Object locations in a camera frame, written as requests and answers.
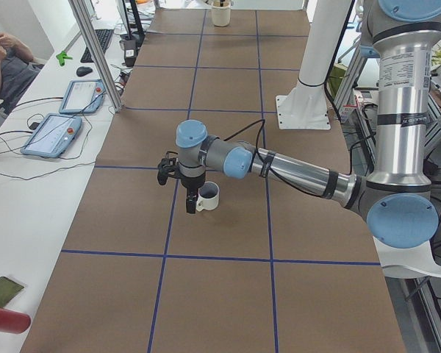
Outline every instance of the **computer mouse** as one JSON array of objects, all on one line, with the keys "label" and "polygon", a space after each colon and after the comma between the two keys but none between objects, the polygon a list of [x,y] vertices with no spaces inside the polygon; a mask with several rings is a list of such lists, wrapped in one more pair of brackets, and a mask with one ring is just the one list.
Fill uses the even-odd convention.
[{"label": "computer mouse", "polygon": [[78,77],[82,77],[82,76],[88,75],[90,72],[93,72],[92,68],[89,68],[88,66],[80,66],[76,70],[76,75]]}]

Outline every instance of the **gray shirt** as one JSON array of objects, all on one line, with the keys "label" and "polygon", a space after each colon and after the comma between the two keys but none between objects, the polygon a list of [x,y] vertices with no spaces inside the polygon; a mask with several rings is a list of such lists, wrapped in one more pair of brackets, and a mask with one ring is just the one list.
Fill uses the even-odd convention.
[{"label": "gray shirt", "polygon": [[40,68],[25,63],[15,56],[13,49],[7,49],[7,57],[1,61],[0,99],[5,113],[10,113],[39,74]]}]

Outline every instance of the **blue joint cap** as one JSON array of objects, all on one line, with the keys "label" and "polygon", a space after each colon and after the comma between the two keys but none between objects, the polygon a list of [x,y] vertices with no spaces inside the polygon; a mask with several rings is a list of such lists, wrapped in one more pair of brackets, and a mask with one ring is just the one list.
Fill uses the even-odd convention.
[{"label": "blue joint cap", "polygon": [[228,177],[243,179],[250,169],[253,155],[243,147],[235,147],[226,157],[223,163],[223,172]]},{"label": "blue joint cap", "polygon": [[372,46],[359,46],[359,53],[362,57],[377,59],[380,57],[379,53],[374,50]]},{"label": "blue joint cap", "polygon": [[181,149],[197,146],[206,137],[206,125],[197,120],[183,121],[176,128],[176,145]]},{"label": "blue joint cap", "polygon": [[382,11],[397,21],[421,22],[441,14],[441,0],[379,0]]},{"label": "blue joint cap", "polygon": [[433,204],[411,193],[384,197],[371,207],[367,216],[367,226],[374,237],[399,249],[423,244],[438,227],[438,214]]}]

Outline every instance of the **keyboard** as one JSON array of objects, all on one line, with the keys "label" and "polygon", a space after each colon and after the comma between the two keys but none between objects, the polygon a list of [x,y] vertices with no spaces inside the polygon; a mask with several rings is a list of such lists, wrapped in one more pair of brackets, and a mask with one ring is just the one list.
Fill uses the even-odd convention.
[{"label": "keyboard", "polygon": [[[98,38],[98,42],[100,43],[101,50],[103,52],[106,52],[106,49],[108,49],[108,46],[110,46],[111,43],[111,37],[114,32],[113,29],[95,29],[96,37]],[[91,58],[90,50],[88,48],[85,48],[85,51],[83,53],[82,58],[80,59],[81,63],[92,63],[93,59]]]}]

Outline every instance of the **person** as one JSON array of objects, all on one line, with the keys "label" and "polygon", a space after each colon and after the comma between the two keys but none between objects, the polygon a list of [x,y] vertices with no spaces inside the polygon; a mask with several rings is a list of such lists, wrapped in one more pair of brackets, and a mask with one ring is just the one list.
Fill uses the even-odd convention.
[{"label": "person", "polygon": [[0,32],[0,99],[5,114],[9,114],[40,68],[31,64],[34,55],[17,37]]}]

